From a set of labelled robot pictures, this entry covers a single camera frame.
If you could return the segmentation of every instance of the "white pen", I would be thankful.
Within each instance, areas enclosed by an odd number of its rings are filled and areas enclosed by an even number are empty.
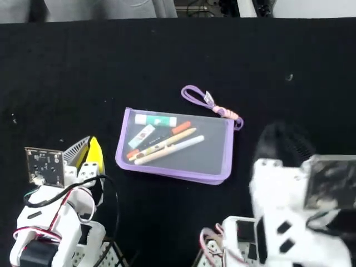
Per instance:
[[[151,146],[151,147],[133,155],[131,158],[129,158],[129,161],[140,159],[144,156],[147,156],[149,154],[156,152],[157,150],[164,149],[166,146],[169,146],[169,145],[187,137],[188,135],[191,135],[195,131],[196,131],[196,128],[191,128],[191,129],[185,130],[184,132],[178,133],[177,135],[173,135],[172,137],[158,143],[157,145]]]
[[[135,165],[142,165],[142,164],[148,163],[152,160],[159,159],[161,157],[167,156],[167,155],[172,154],[176,151],[185,149],[186,147],[198,144],[203,141],[204,141],[204,135],[200,135],[200,136],[188,139],[184,142],[178,143],[176,145],[171,145],[170,147],[167,147],[167,148],[157,151],[155,153],[149,154],[148,156],[137,159],[137,160],[135,160]]]

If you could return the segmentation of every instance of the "marker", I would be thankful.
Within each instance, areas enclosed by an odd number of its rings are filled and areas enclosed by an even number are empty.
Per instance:
[[[154,130],[155,128],[152,125],[147,125],[130,142],[128,142],[128,145],[132,149],[135,149],[140,143],[143,142],[144,139],[146,139],[151,133],[153,133]]]
[[[131,151],[130,153],[128,153],[126,155],[126,157],[128,159],[132,158],[134,155],[136,155],[137,153],[139,153],[140,151],[144,150],[144,149],[147,149],[159,142],[161,142],[162,140],[164,139],[167,139],[173,135],[176,135],[176,134],[179,134],[180,132],[183,132],[185,131],[186,129],[188,129],[189,127],[191,126],[191,122],[190,121],[186,121],[180,125],[178,125],[177,127],[173,128],[172,130],[169,130],[168,132],[164,133],[163,135],[157,137],[157,138],[154,138],[153,140],[147,142],[142,142],[140,145],[138,145],[133,151]]]
[[[204,136],[200,135],[200,136],[191,138],[189,140],[186,140],[184,142],[181,142],[179,144],[171,145],[170,147],[167,147],[167,148],[162,149],[160,151],[157,151],[157,152],[155,152],[153,154],[150,154],[148,156],[145,156],[145,157],[142,157],[140,159],[135,160],[135,165],[142,165],[142,164],[148,163],[148,162],[150,162],[152,160],[159,159],[161,157],[167,156],[169,154],[172,154],[172,153],[177,152],[179,150],[182,150],[182,149],[185,149],[187,147],[193,146],[193,145],[198,144],[198,143],[203,142],[203,141],[204,141]]]
[[[184,132],[178,133],[177,135],[173,135],[171,138],[168,138],[167,140],[164,140],[164,141],[158,143],[157,145],[151,146],[151,147],[141,151],[140,153],[133,155],[133,157],[129,158],[129,160],[133,161],[136,159],[140,159],[144,156],[152,154],[153,152],[156,152],[157,150],[164,149],[166,146],[169,146],[170,144],[173,144],[173,143],[183,139],[184,137],[191,135],[195,131],[196,131],[196,128],[191,128]]]
[[[154,126],[176,127],[177,126],[177,117],[136,114],[135,124],[140,124],[140,125],[152,124]]]

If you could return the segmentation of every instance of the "circuit board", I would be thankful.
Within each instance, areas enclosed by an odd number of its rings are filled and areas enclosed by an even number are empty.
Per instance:
[[[45,185],[64,187],[63,152],[25,147],[30,182],[42,180]]]

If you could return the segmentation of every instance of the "gray fabric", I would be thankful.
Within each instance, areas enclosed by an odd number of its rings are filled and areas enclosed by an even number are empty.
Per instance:
[[[106,18],[155,18],[152,0],[103,0]]]
[[[93,18],[93,9],[101,0],[44,0],[47,21],[83,21]]]
[[[44,0],[47,22],[94,19],[177,17],[174,0]],[[0,23],[27,22],[30,0],[0,0]]]
[[[29,0],[0,0],[0,23],[27,22]]]
[[[152,0],[158,18],[176,18],[177,10],[173,0]]]

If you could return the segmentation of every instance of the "purple pencil case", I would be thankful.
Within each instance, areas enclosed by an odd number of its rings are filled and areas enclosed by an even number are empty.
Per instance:
[[[115,160],[124,170],[218,185],[231,173],[234,121],[126,108]]]

